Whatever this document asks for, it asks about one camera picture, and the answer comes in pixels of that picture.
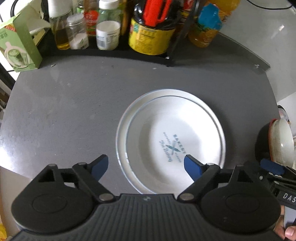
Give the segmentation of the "person's hand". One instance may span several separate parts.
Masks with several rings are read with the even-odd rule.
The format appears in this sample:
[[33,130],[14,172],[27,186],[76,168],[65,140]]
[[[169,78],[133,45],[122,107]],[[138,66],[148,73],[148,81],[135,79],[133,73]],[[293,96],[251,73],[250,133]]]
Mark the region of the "person's hand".
[[284,216],[285,216],[285,207],[281,206],[280,217],[273,229],[273,231],[284,240],[287,238],[288,240],[296,240],[296,229],[295,226],[289,226],[287,228],[284,227]]

